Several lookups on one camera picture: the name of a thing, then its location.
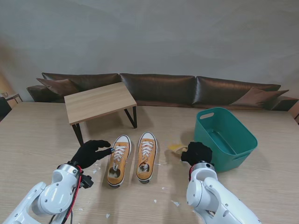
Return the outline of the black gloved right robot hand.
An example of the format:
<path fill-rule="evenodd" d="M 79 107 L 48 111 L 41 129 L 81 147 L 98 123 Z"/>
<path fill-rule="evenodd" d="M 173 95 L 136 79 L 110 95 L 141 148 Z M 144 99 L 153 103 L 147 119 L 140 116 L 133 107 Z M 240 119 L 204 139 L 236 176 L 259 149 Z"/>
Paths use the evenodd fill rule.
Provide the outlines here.
<path fill-rule="evenodd" d="M 211 163 L 212 150 L 201 142 L 190 142 L 186 152 L 182 152 L 181 161 L 193 166 L 200 162 Z"/>

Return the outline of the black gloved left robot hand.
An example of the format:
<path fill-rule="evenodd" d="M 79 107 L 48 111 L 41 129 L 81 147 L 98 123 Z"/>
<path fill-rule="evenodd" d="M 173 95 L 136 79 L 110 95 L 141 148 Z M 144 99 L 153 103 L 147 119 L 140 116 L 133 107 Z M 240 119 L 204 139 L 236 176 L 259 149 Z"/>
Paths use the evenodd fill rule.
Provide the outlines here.
<path fill-rule="evenodd" d="M 71 162 L 82 169 L 92 166 L 96 161 L 111 155 L 115 151 L 105 140 L 89 140 L 85 142 L 72 157 Z"/>

